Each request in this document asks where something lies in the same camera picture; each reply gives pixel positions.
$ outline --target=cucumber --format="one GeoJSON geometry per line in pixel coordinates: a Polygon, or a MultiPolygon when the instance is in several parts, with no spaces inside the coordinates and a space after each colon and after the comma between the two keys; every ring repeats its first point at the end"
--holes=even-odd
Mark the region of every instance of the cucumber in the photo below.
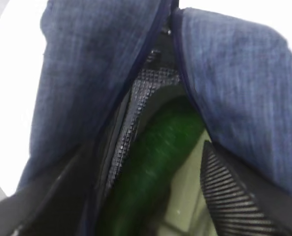
{"type": "Polygon", "coordinates": [[[96,236],[136,236],[205,127],[186,97],[163,105],[132,144],[101,209],[96,236]]]}

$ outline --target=denim fabric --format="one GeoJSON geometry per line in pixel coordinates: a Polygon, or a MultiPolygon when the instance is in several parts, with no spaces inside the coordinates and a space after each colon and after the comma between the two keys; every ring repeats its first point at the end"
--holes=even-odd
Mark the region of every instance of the denim fabric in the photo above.
{"type": "Polygon", "coordinates": [[[132,83],[131,68],[139,67],[133,64],[153,22],[163,24],[170,2],[49,0],[41,20],[47,47],[31,156],[19,187],[78,143],[97,137],[132,83]]]}
{"type": "Polygon", "coordinates": [[[292,195],[287,42],[269,27],[213,12],[185,9],[182,19],[182,80],[211,139],[292,195]]]}

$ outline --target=green cucumber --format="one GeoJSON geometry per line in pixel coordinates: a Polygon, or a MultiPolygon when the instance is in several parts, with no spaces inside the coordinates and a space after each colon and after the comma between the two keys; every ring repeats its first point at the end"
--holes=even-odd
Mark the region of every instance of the green cucumber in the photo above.
{"type": "Polygon", "coordinates": [[[107,197],[96,236],[136,236],[205,127],[186,97],[168,102],[132,144],[107,197]]]}

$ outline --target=zipper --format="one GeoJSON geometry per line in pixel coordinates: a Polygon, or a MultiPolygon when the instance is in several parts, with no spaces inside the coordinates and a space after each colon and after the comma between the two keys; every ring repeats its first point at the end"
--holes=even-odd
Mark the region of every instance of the zipper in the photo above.
{"type": "Polygon", "coordinates": [[[189,84],[189,77],[187,74],[187,69],[185,65],[185,58],[183,53],[183,40],[182,40],[182,22],[183,22],[183,12],[180,8],[177,8],[172,17],[172,35],[173,35],[173,45],[175,51],[175,60],[177,62],[180,80],[184,86],[187,93],[188,99],[191,104],[199,111],[198,106],[192,96],[189,84]]]}
{"type": "MultiPolygon", "coordinates": [[[[164,25],[165,20],[168,18],[170,13],[170,6],[171,6],[172,0],[161,0],[160,5],[158,6],[157,13],[154,17],[154,20],[152,22],[152,25],[148,31],[148,34],[145,38],[145,41],[140,49],[139,54],[136,57],[135,62],[133,63],[131,70],[128,74],[128,77],[126,81],[123,84],[123,89],[119,94],[119,98],[122,99],[127,94],[130,85],[132,84],[132,81],[137,77],[139,71],[141,70],[142,66],[144,65],[147,56],[149,55],[152,47],[155,44],[155,41],[164,25]]],[[[94,235],[94,226],[96,221],[96,215],[94,213],[96,202],[95,198],[89,199],[89,204],[94,206],[89,206],[88,209],[86,209],[86,219],[84,221],[84,232],[81,233],[81,236],[83,235],[94,235]]]]}
{"type": "MultiPolygon", "coordinates": [[[[130,73],[128,75],[128,79],[126,80],[124,84],[124,88],[127,88],[128,85],[131,84],[131,82],[137,77],[139,71],[144,65],[144,62],[146,61],[147,56],[149,55],[152,47],[154,46],[155,41],[164,25],[164,21],[169,16],[169,13],[170,13],[169,10],[170,10],[171,4],[172,4],[172,0],[161,0],[156,16],[146,36],[145,42],[143,46],[141,47],[141,50],[131,67],[130,73]]],[[[123,89],[122,93],[126,93],[126,92],[127,92],[127,89],[123,89]]]]}

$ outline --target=dark zipper edge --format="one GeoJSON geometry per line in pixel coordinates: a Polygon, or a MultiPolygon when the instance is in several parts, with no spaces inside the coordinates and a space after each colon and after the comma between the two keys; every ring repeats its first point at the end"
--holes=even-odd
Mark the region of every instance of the dark zipper edge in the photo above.
{"type": "MultiPolygon", "coordinates": [[[[135,62],[133,63],[130,72],[127,76],[126,81],[123,83],[122,86],[122,91],[118,94],[117,96],[117,100],[120,102],[116,102],[114,103],[114,106],[111,109],[111,113],[109,114],[109,116],[107,117],[107,119],[105,120],[104,125],[100,128],[100,131],[98,132],[97,137],[99,137],[99,135],[101,135],[103,133],[103,131],[105,130],[106,126],[109,124],[109,121],[111,120],[112,116],[113,116],[113,111],[115,110],[116,107],[119,106],[119,104],[122,102],[123,98],[125,97],[125,95],[127,94],[127,92],[129,91],[129,88],[133,82],[133,80],[137,77],[139,71],[141,70],[142,66],[144,65],[148,54],[150,53],[152,47],[155,45],[156,39],[161,31],[161,28],[164,25],[164,21],[166,20],[166,18],[168,18],[168,15],[170,13],[170,6],[172,4],[172,0],[161,0],[160,5],[158,6],[155,18],[153,19],[153,22],[150,26],[150,29],[147,33],[147,36],[144,40],[144,43],[135,59],[135,62]]],[[[92,200],[94,199],[92,194],[94,195],[94,190],[90,190],[90,199],[88,199],[89,203],[92,203],[92,200]]],[[[89,226],[88,222],[90,220],[95,220],[94,217],[92,218],[92,214],[94,214],[94,212],[90,212],[91,210],[94,210],[93,206],[87,206],[88,208],[86,209],[86,217],[84,219],[84,231],[85,231],[85,235],[94,235],[94,227],[95,227],[95,222],[91,222],[91,225],[89,226]]]]}
{"type": "MultiPolygon", "coordinates": [[[[195,99],[191,93],[190,85],[189,85],[189,76],[186,69],[186,59],[184,58],[184,52],[183,52],[183,39],[182,39],[182,25],[183,25],[183,16],[184,16],[184,9],[177,8],[172,13],[172,35],[173,35],[173,46],[174,46],[174,52],[175,52],[175,61],[178,66],[178,72],[180,76],[180,81],[184,87],[184,90],[186,91],[187,98],[189,99],[192,106],[196,109],[196,111],[199,113],[199,115],[203,118],[202,112],[200,111],[199,106],[196,104],[195,99]]],[[[211,138],[208,126],[206,125],[206,122],[204,121],[205,129],[211,138]]]]}

